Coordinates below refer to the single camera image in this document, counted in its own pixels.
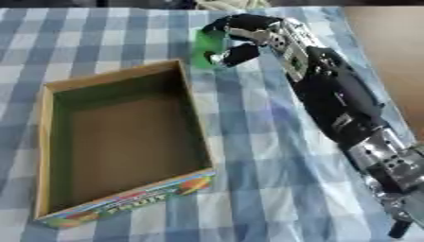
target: open box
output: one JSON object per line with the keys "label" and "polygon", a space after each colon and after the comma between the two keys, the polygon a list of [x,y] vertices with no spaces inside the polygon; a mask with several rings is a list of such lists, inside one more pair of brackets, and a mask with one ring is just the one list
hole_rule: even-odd
{"label": "open box", "polygon": [[192,193],[215,171],[178,60],[47,83],[35,219],[73,227]]}

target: robotic finger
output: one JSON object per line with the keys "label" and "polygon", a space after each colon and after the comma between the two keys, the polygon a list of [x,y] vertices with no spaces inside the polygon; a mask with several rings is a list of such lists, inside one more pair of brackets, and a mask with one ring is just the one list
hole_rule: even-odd
{"label": "robotic finger", "polygon": [[224,32],[231,40],[244,41],[239,46],[228,48],[223,53],[206,52],[206,59],[216,65],[232,67],[259,56],[258,48],[268,44],[271,30],[278,29],[280,18],[260,15],[239,14],[217,19],[202,29],[203,33],[211,31]]}

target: tablecloth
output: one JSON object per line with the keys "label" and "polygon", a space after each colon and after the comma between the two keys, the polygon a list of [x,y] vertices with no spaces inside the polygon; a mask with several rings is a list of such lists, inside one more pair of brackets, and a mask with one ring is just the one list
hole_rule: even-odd
{"label": "tablecloth", "polygon": [[[384,117],[414,137],[366,60],[340,8],[275,8],[295,17],[363,76]],[[232,69],[189,61],[195,30],[225,12],[0,9],[2,241],[388,241],[392,221],[345,156],[313,124],[267,49]],[[43,82],[142,63],[185,62],[218,175],[193,196],[65,230],[32,222],[35,102]],[[417,226],[406,241],[422,241]]]}

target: robotic hand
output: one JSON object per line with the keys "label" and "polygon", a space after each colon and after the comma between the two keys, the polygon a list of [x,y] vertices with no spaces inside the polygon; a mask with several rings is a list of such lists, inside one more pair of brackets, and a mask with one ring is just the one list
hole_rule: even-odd
{"label": "robotic hand", "polygon": [[395,220],[389,235],[401,238],[413,222],[424,228],[424,146],[405,146],[381,118],[379,103],[355,70],[292,18],[250,14],[220,18],[203,28],[246,41],[223,53],[206,52],[213,64],[232,67],[269,46],[288,82],[321,131],[336,142],[365,185]]}

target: colorful label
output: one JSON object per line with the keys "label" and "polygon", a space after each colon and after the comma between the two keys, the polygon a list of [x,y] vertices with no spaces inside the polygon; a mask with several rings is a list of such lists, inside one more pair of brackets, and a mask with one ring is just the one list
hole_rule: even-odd
{"label": "colorful label", "polygon": [[174,196],[183,196],[208,187],[214,171],[197,174],[159,186],[140,189],[125,196],[113,196],[91,203],[82,204],[65,211],[41,217],[39,220],[51,227],[75,227],[81,223],[112,216],[121,211],[164,201]]}

